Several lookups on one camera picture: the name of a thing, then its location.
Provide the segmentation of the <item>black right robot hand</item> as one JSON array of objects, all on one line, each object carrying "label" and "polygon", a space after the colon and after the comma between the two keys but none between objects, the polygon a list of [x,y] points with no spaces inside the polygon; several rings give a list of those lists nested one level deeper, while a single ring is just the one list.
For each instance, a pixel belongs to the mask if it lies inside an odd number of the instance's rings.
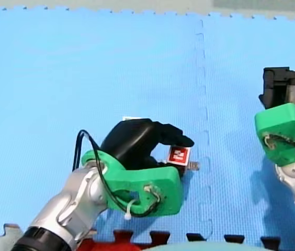
[{"label": "black right robot hand", "polygon": [[295,104],[295,71],[288,67],[266,67],[263,82],[263,93],[258,98],[265,109]]}]

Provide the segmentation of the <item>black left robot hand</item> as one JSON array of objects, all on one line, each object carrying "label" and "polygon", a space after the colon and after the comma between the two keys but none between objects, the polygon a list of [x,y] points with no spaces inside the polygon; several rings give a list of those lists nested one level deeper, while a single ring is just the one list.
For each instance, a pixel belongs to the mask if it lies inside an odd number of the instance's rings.
[{"label": "black left robot hand", "polygon": [[119,122],[105,137],[99,149],[117,159],[127,170],[161,168],[169,164],[158,162],[152,151],[158,144],[192,147],[194,141],[171,124],[151,119]]}]

